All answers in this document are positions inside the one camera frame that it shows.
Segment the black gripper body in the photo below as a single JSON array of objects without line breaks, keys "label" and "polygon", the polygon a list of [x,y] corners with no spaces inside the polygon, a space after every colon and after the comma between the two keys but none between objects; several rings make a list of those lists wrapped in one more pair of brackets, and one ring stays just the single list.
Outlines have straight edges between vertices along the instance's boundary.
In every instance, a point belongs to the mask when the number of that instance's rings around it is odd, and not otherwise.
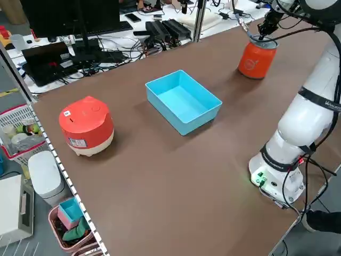
[{"label": "black gripper body", "polygon": [[262,23],[262,34],[272,34],[279,27],[278,23],[282,19],[282,12],[277,12],[273,9],[270,9],[268,13],[265,15],[265,20]]}]

